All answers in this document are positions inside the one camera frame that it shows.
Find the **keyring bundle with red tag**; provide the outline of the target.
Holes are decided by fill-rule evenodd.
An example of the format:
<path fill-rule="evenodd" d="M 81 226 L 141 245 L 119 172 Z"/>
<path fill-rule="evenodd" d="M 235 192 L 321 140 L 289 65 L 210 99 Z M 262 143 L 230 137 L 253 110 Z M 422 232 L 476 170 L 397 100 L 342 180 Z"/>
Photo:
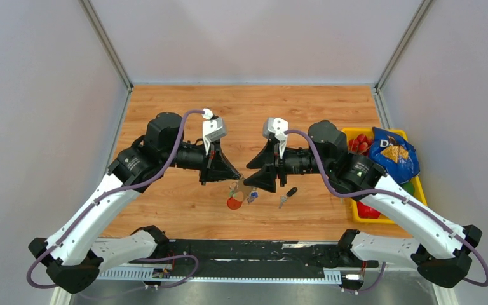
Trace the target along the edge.
<path fill-rule="evenodd" d="M 238 181 L 234 181 L 229 186 L 229 196 L 226 205 L 230 210 L 238 210 L 243 204 L 251 204 L 258 197 L 256 187 L 244 185 L 245 177 L 241 174 Z"/>

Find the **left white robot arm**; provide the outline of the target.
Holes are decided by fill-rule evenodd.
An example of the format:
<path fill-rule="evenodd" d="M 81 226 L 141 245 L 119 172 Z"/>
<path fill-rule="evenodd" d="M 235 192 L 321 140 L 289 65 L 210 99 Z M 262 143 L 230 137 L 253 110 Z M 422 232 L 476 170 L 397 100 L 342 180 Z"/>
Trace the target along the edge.
<path fill-rule="evenodd" d="M 167 169 L 196 170 L 200 184 L 240 178 L 222 152 L 220 141 L 227 135 L 223 119 L 209 109 L 202 109 L 200 114 L 202 136 L 192 143 L 184 140 L 186 115 L 159 113 L 150 120 L 145 134 L 116 156 L 72 218 L 53 235 L 30 242 L 29 250 L 35 263 L 46 268 L 51 288 L 76 294 L 108 269 L 143 259 L 160 263 L 168 257 L 168 238 L 156 226 L 97 243 L 124 207 L 162 178 Z"/>

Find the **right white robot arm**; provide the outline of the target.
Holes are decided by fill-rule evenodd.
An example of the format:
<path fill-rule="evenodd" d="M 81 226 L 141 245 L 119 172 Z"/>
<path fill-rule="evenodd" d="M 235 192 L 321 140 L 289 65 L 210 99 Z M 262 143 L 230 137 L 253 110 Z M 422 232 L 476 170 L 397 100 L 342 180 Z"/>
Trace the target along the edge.
<path fill-rule="evenodd" d="M 287 147 L 293 130 L 281 118 L 263 127 L 266 145 L 248 163 L 254 173 L 246 186 L 273 193 L 289 175 L 319 174 L 328 191 L 371 207 L 409 233 L 408 238 L 374 236 L 349 229 L 338 241 L 337 256 L 345 265 L 377 261 L 415 269 L 435 285 L 452 288 L 468 281 L 482 232 L 474 225 L 447 220 L 417 200 L 386 170 L 366 156 L 348 149 L 346 135 L 323 120 L 302 134 L 308 147 Z"/>

